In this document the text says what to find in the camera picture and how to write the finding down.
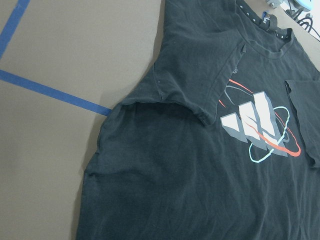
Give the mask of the brown paper table cover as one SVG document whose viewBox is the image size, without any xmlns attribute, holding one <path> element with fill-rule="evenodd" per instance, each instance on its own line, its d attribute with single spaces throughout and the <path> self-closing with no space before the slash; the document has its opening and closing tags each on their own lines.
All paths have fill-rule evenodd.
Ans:
<svg viewBox="0 0 320 240">
<path fill-rule="evenodd" d="M 166 1 L 1 1 L 1 239 L 78 240 L 85 169 L 159 57 Z M 273 14 L 320 73 L 320 42 Z"/>
</svg>

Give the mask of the black printed t-shirt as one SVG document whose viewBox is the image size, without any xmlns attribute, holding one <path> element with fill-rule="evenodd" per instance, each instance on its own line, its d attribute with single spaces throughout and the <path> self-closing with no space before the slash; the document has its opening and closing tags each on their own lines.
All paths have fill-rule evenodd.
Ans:
<svg viewBox="0 0 320 240">
<path fill-rule="evenodd" d="M 168 0 L 154 65 L 102 124 L 78 240 L 317 240 L 320 73 L 243 0 Z"/>
</svg>

